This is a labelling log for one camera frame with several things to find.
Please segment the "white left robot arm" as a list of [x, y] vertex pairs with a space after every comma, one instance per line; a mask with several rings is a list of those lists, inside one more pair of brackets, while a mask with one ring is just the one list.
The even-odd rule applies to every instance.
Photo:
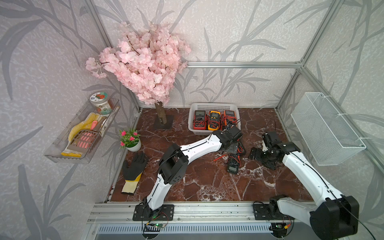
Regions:
[[224, 131], [213, 131], [208, 137], [189, 145], [172, 144], [161, 158], [153, 189], [143, 200], [145, 208], [151, 212], [160, 209], [171, 186], [184, 177], [190, 163], [207, 154], [226, 151], [242, 135], [240, 129], [231, 127]]

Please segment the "orange multimeter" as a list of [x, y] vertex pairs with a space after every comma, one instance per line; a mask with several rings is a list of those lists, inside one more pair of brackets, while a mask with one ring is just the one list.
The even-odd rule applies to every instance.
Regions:
[[223, 128], [226, 128], [226, 127], [230, 128], [233, 126], [237, 126], [237, 123], [238, 123], [238, 119], [235, 115], [235, 112], [229, 111], [229, 110], [224, 111], [221, 120], [222, 120]]

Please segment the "large red Aneng multimeter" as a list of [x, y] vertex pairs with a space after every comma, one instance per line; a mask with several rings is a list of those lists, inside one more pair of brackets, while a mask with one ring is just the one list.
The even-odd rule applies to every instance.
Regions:
[[194, 130], [206, 130], [207, 129], [207, 114], [203, 110], [196, 110], [193, 120]]

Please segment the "small black multimeter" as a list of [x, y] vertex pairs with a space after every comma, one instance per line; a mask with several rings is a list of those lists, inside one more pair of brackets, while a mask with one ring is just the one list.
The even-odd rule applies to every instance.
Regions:
[[235, 154], [229, 154], [227, 161], [227, 171], [230, 174], [237, 175], [241, 166], [240, 156]]

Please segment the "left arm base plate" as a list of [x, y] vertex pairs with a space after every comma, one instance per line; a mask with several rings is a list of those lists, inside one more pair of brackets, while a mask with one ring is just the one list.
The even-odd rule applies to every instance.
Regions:
[[147, 205], [139, 204], [135, 207], [133, 221], [172, 221], [175, 205], [163, 205], [157, 210], [151, 210]]

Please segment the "slim black multimeter with probes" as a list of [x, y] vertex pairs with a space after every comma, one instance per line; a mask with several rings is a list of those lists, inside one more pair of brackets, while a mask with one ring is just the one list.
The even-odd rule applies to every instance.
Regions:
[[246, 154], [246, 150], [241, 142], [233, 144], [230, 150], [235, 155], [244, 156]]

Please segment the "yellow Aneng multimeter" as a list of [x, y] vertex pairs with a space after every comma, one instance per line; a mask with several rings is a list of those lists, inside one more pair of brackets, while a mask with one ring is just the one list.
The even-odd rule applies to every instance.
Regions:
[[221, 113], [218, 111], [210, 111], [210, 116], [208, 120], [208, 130], [216, 131], [220, 128], [221, 124]]

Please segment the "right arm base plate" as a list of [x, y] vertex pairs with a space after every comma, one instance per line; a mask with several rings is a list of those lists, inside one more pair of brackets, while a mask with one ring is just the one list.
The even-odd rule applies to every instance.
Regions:
[[255, 220], [265, 221], [288, 221], [293, 222], [295, 219], [288, 215], [283, 215], [276, 204], [266, 204], [263, 202], [253, 202], [253, 212]]

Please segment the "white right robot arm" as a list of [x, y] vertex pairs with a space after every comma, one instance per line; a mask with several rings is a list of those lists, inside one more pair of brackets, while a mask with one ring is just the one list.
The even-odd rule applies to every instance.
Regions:
[[263, 134], [263, 148], [252, 148], [250, 160], [276, 170], [283, 164], [307, 189], [314, 205], [293, 200], [286, 195], [270, 198], [269, 204], [254, 202], [256, 220], [283, 220], [290, 217], [310, 226], [321, 240], [336, 240], [358, 232], [359, 203], [345, 196], [315, 170], [292, 142], [282, 142], [276, 132]]

